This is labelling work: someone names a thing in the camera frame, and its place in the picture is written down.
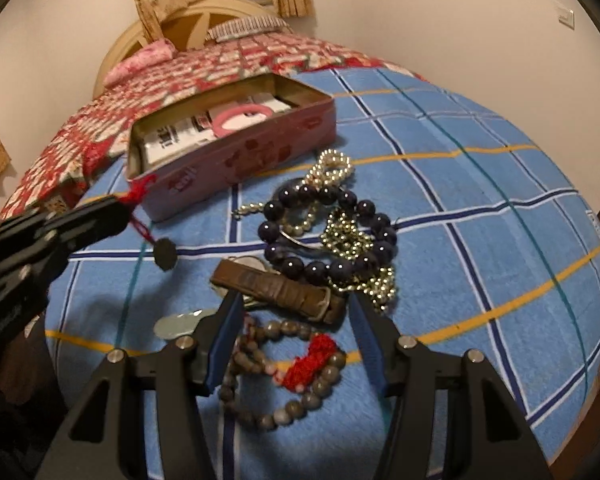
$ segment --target brown leather watch strap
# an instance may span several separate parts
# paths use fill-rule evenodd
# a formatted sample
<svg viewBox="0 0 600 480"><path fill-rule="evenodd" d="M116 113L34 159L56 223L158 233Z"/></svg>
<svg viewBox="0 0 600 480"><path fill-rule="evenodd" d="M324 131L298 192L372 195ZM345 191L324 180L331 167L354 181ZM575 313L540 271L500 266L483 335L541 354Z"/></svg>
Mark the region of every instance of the brown leather watch strap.
<svg viewBox="0 0 600 480"><path fill-rule="evenodd" d="M253 269L231 260L222 260L218 264L211 283L297 312L309 321L335 323L345 310L344 298L332 294L327 286L298 283L281 274Z"/></svg>

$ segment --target blue blanket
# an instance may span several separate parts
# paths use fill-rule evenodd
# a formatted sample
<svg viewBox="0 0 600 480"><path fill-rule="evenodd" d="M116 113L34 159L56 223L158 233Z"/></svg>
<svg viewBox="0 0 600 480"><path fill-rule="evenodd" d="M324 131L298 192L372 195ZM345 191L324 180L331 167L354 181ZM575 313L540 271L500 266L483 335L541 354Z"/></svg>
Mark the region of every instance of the blue blanket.
<svg viewBox="0 0 600 480"><path fill-rule="evenodd" d="M497 114L451 92L387 69L304 73L297 78L336 96L335 147L355 161L358 197L398 219L398 301L393 320L431 348L481 349L503 377L551 458L576 421L600 364L600 225L554 163ZM162 272L128 228L72 256L53 284L46 315L61 389L75 401L103 352L122 346L157 351L152 327L168 314L209 308L219 298L208 280L226 256L262 256L254 215L237 222L242 203L266 202L298 164L252 178L176 218L152 225L178 246L176 268ZM127 189L118 161L87 197ZM148 222L143 211L142 220ZM317 240L319 231L307 234ZM274 314L261 311L264 321ZM348 320L333 335L355 352ZM289 360L298 339L268 343ZM241 402L270 413L290 392L264 378L244 380ZM146 396L146 446L152 478L161 478L155 402ZM430 474L443 459L444 395L436 414ZM391 406L368 384L357 354L322 409L271 433L251 433L200 399L208 447L224 480L371 478Z"/></svg>

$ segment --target pink bangle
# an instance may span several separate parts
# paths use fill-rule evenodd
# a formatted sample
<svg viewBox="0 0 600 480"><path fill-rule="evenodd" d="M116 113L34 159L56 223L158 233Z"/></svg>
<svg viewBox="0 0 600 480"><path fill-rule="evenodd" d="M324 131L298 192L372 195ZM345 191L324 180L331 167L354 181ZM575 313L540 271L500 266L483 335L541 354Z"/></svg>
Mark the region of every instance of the pink bangle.
<svg viewBox="0 0 600 480"><path fill-rule="evenodd" d="M224 128L224 123L232 117L242 114L263 114L265 117L271 117L273 110L265 105L244 104L234 108L229 108L222 113L219 113L211 124L214 135L219 139L231 135L235 130L227 130Z"/></svg>

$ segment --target white wall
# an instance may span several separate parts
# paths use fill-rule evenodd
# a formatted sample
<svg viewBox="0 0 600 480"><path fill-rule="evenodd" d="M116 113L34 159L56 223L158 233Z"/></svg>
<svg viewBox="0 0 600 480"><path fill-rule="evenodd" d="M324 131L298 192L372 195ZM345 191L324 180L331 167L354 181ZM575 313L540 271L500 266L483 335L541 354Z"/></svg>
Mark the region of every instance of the white wall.
<svg viewBox="0 0 600 480"><path fill-rule="evenodd" d="M600 208L600 35L576 0L315 0L297 30L393 60L503 114ZM11 0L0 15L0 206L64 120L89 101L132 0Z"/></svg>

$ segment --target headboard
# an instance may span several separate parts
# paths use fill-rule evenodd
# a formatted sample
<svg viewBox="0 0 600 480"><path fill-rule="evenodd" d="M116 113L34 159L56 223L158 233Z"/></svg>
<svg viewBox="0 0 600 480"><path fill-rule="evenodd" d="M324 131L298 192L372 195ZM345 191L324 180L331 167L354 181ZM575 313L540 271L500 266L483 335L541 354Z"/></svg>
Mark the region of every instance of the headboard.
<svg viewBox="0 0 600 480"><path fill-rule="evenodd" d="M275 16L275 13L251 0L202 0L174 12L162 23L162 31L178 50L201 48L210 28L245 16ZM94 99L104 92L102 82L109 70L145 45L140 22L135 22L119 36L98 70L93 88Z"/></svg>

